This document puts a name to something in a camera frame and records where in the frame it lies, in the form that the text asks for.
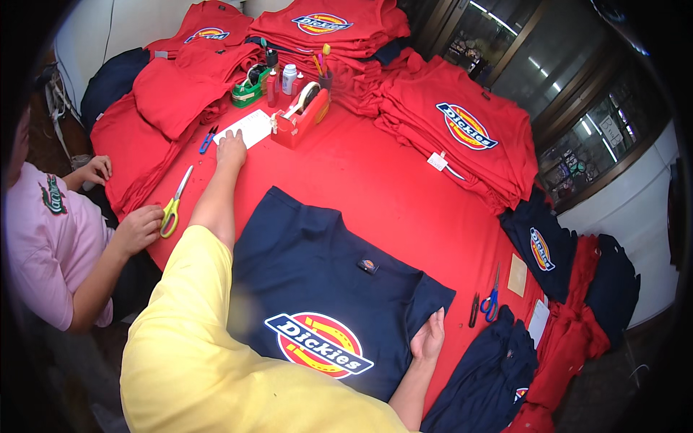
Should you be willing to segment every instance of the red tablecloth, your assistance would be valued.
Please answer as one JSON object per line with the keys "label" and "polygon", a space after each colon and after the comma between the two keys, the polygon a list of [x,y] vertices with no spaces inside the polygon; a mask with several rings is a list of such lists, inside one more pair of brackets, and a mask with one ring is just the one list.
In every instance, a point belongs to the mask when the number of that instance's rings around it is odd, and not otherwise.
{"label": "red tablecloth", "polygon": [[[277,109],[288,103],[283,97]],[[269,115],[276,111],[265,99],[245,109],[232,108],[219,120],[219,130],[258,108]],[[445,320],[445,344],[426,396],[428,411],[467,346],[486,327],[480,313],[477,326],[469,328],[469,313],[475,292],[482,299],[490,293],[498,262],[498,301],[508,304],[526,326],[543,293],[529,273],[524,298],[508,290],[511,254],[517,251],[498,219],[474,195],[427,164],[417,150],[397,144],[372,122],[332,104],[296,150],[270,137],[250,148],[236,186],[236,236],[276,185],[304,204],[340,210],[349,230],[456,290]],[[194,166],[181,197],[178,228],[148,249],[162,269],[216,167],[214,144],[205,155],[198,152],[208,131],[209,125],[195,132],[146,200],[145,204],[165,206],[187,168]]]}

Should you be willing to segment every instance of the red tape dispenser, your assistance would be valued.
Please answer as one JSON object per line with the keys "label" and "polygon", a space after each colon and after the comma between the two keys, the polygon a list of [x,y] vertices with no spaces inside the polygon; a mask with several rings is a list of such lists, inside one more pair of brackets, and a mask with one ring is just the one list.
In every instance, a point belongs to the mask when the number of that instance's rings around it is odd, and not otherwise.
{"label": "red tape dispenser", "polygon": [[309,82],[293,100],[289,111],[279,110],[272,115],[272,140],[295,149],[301,139],[325,117],[330,108],[330,92]]}

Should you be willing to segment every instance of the white wall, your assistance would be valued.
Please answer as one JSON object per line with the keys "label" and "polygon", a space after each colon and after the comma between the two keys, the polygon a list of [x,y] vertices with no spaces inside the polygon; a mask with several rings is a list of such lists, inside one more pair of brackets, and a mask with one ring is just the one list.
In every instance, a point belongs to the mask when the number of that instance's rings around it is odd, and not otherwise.
{"label": "white wall", "polygon": [[667,194],[669,165],[678,156],[674,124],[606,188],[559,215],[578,234],[614,236],[641,274],[640,299],[630,326],[656,316],[674,302],[678,272],[669,264]]}
{"label": "white wall", "polygon": [[89,79],[106,60],[123,51],[172,37],[190,5],[200,0],[81,0],[55,36],[54,48],[71,100],[80,108]]}
{"label": "white wall", "polygon": [[243,13],[257,18],[262,12],[276,12],[289,6],[292,0],[247,0],[243,4]]}

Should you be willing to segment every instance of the window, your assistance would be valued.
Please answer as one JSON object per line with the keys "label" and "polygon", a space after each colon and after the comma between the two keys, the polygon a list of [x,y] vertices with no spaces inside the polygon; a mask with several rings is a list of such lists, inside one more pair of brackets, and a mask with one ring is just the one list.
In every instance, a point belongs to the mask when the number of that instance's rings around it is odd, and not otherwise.
{"label": "window", "polygon": [[651,79],[630,62],[538,158],[539,178],[556,210],[573,207],[622,173],[654,142],[668,120],[666,104]]}
{"label": "window", "polygon": [[534,120],[575,77],[606,37],[589,3],[553,1],[491,85]]}
{"label": "window", "polygon": [[441,56],[483,83],[529,21],[541,0],[469,1]]}

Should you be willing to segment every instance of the pink shirt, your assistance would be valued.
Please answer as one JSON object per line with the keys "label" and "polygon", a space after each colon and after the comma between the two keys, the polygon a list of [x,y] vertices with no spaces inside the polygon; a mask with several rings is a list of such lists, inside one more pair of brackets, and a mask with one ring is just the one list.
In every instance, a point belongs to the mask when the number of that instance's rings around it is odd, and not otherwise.
{"label": "pink shirt", "polygon": [[[6,195],[6,239],[12,276],[24,303],[60,330],[72,323],[72,296],[111,240],[98,206],[57,176],[25,162]],[[96,319],[108,326],[113,301]]]}

